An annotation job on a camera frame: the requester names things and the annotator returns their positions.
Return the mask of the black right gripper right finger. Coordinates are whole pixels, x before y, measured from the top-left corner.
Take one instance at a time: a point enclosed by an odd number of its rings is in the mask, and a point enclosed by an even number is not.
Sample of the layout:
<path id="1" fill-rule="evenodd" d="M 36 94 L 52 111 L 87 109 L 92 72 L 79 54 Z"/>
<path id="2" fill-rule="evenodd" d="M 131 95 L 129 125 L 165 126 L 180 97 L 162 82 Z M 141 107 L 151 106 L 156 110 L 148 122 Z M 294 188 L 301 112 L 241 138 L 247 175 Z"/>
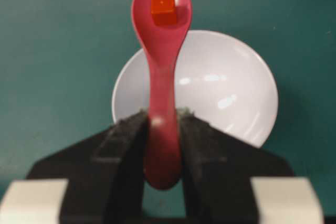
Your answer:
<path id="1" fill-rule="evenodd" d="M 178 111 L 186 214 L 199 223 L 325 223 L 318 196 L 289 163 Z"/>

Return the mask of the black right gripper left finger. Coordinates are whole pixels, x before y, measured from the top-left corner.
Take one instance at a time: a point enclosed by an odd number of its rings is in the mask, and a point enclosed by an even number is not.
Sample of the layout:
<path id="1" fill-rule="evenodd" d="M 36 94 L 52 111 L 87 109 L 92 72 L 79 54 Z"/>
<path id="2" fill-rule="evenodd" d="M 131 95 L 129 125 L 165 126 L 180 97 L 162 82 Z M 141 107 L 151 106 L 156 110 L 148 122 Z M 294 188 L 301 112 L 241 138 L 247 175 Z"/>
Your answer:
<path id="1" fill-rule="evenodd" d="M 141 217 L 147 115 L 139 112 L 37 161 L 10 183 L 1 223 L 122 223 Z"/>

